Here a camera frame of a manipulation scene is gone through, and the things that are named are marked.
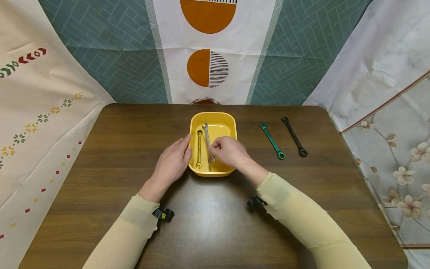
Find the green geometric backdrop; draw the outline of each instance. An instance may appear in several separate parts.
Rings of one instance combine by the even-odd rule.
[[[251,104],[301,105],[372,0],[284,0]]]
[[[167,103],[144,0],[39,0],[76,60],[120,103]],[[371,0],[284,0],[251,104],[300,105]]]

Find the wrench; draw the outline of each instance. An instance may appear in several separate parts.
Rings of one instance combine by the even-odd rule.
[[[276,145],[275,141],[273,140],[272,136],[269,134],[269,131],[266,129],[266,125],[264,123],[262,123],[262,124],[260,124],[260,128],[263,129],[263,131],[266,133],[266,136],[269,138],[270,142],[272,143],[273,147],[275,148],[276,152],[278,153],[279,159],[281,159],[281,160],[285,159],[285,154],[279,150],[279,148]]]
[[[198,130],[197,131],[197,135],[199,136],[199,145],[198,145],[198,150],[197,150],[197,163],[196,163],[196,168],[201,169],[202,168],[202,163],[200,162],[200,153],[202,151],[202,130]]]
[[[203,130],[205,131],[206,145],[207,145],[207,147],[210,147],[211,146],[211,142],[209,140],[208,124],[205,122],[205,125],[202,126],[202,127],[203,127]],[[212,165],[212,161],[215,162],[215,157],[212,154],[209,153],[209,160],[208,160],[208,162],[209,162],[210,165]]]
[[[298,146],[298,149],[299,149],[300,156],[302,156],[302,157],[306,157],[306,156],[307,156],[307,154],[308,154],[308,153],[307,153],[307,150],[306,150],[306,149],[304,149],[304,147],[302,147],[302,146],[301,146],[300,141],[298,140],[297,136],[295,135],[295,133],[294,133],[294,131],[293,131],[293,128],[291,128],[291,125],[290,125],[290,122],[289,122],[288,118],[287,118],[287,117],[283,117],[283,118],[281,119],[281,121],[282,121],[283,123],[285,123],[285,125],[286,125],[286,126],[287,126],[287,128],[288,128],[288,131],[290,131],[291,136],[293,137],[294,141],[296,142],[296,144],[297,144],[297,146]]]

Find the black wrench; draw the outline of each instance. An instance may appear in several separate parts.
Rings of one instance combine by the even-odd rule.
[[[286,126],[287,126],[287,128],[288,128],[288,131],[290,131],[291,136],[293,137],[294,141],[296,142],[296,144],[297,144],[297,146],[298,146],[298,149],[299,149],[299,152],[300,152],[300,156],[302,156],[302,157],[306,157],[306,156],[307,156],[307,154],[308,154],[308,153],[307,153],[307,150],[306,150],[306,149],[304,149],[304,148],[301,146],[300,141],[298,140],[297,136],[295,135],[295,133],[294,133],[294,131],[293,131],[293,128],[291,128],[291,125],[290,125],[290,122],[289,122],[288,118],[287,118],[287,117],[283,117],[283,118],[281,119],[281,121],[282,121],[283,123],[285,123],[285,125],[286,125]]]

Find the fabric backdrop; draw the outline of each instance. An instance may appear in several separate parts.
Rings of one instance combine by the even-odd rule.
[[[301,104],[371,0],[213,2],[40,0],[66,47],[118,102],[262,105]],[[218,6],[219,13],[205,18],[212,16],[212,26],[222,30],[206,33],[191,25],[202,21],[189,15],[193,11]],[[231,21],[220,22],[224,9]],[[202,49],[202,55],[218,53],[228,65],[217,70],[228,69],[226,78],[213,76],[223,81],[219,86],[201,86],[187,72],[188,59]]]
[[[0,268],[14,269],[113,99],[36,0],[0,1],[0,25]]]
[[[428,1],[374,0],[304,102],[329,112],[411,269],[430,261],[429,31]]]

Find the yellow container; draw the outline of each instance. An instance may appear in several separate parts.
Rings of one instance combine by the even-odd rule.
[[[236,121],[230,114],[223,112],[202,112],[195,114],[191,119],[190,124],[190,146],[193,151],[193,156],[191,157],[191,161],[188,166],[198,176],[228,176],[234,171],[234,168],[223,164],[219,159],[216,159],[216,162],[212,162],[212,165],[209,165],[209,151],[206,146],[206,136],[203,130],[205,123],[208,124],[208,133],[211,144],[215,139],[221,136],[231,136],[237,140]],[[198,130],[203,132],[200,153],[200,163],[202,164],[202,168],[196,168],[199,142],[197,136]]]

